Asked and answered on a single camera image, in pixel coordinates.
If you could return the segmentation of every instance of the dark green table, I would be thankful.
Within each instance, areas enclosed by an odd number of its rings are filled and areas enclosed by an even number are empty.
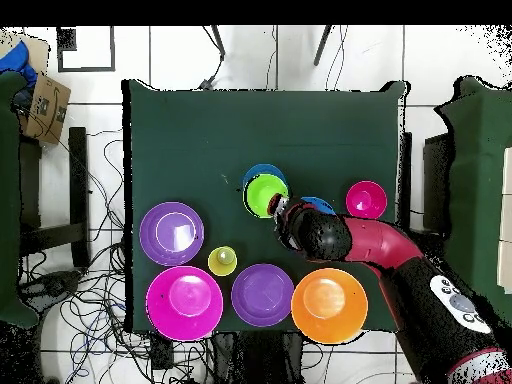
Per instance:
[[[296,195],[323,198],[340,213],[346,213],[345,194],[353,183],[377,181],[388,196],[382,218],[394,222],[397,104],[405,88],[396,82],[369,93],[159,92],[137,81],[125,83],[133,181],[133,330],[152,329],[146,291],[164,270],[139,244],[140,223],[158,203],[183,202],[201,216],[205,240],[190,265],[208,271],[208,255],[218,246],[229,245],[237,252],[235,272],[216,278],[224,295],[218,331],[254,329],[231,306],[231,286],[247,266],[275,264],[295,284],[322,267],[284,249],[274,237],[273,220],[254,218],[245,210],[241,182],[251,166],[276,165]],[[395,330],[372,272],[360,264],[332,266],[363,284],[369,301],[365,328]],[[291,316],[270,328],[296,330]]]

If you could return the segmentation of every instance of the bowl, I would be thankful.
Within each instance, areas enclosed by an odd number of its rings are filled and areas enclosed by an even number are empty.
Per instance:
[[[373,181],[359,181],[350,187],[346,205],[350,215],[357,218],[379,218],[388,204],[386,192]]]

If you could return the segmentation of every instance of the small yellow cup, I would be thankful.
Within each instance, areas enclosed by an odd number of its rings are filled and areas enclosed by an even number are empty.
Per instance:
[[[231,274],[236,268],[236,253],[229,246],[213,249],[208,256],[208,268],[219,277]]]

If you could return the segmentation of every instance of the blue cup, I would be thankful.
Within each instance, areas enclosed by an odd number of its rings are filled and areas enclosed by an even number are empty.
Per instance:
[[[305,202],[313,204],[317,210],[329,215],[336,215],[333,207],[329,205],[325,200],[319,199],[318,197],[302,197]]]
[[[260,163],[258,165],[254,165],[251,169],[249,169],[242,180],[242,188],[245,190],[245,186],[247,183],[254,178],[256,175],[259,174],[270,174],[274,175],[275,177],[279,178],[283,183],[286,184],[288,187],[288,191],[290,190],[290,186],[286,182],[286,179],[284,178],[284,174],[279,170],[279,168],[275,167],[274,165],[270,165],[269,163]]]

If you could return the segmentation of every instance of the green cup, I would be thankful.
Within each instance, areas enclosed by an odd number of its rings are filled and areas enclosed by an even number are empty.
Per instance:
[[[288,197],[288,187],[283,180],[271,174],[258,174],[244,188],[244,205],[258,218],[272,218],[267,210],[278,193]]]

